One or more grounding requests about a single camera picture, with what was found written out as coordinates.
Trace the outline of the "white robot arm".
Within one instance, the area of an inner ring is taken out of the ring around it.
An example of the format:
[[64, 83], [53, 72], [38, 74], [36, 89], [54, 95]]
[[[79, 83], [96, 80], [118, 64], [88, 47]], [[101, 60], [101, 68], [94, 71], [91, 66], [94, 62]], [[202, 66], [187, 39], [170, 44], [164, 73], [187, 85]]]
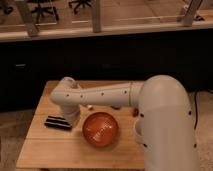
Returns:
[[194, 121], [186, 89], [168, 75], [144, 82], [83, 88], [63, 78], [50, 94], [73, 124], [80, 105], [129, 106], [139, 110], [133, 130], [143, 145], [146, 171], [200, 171]]

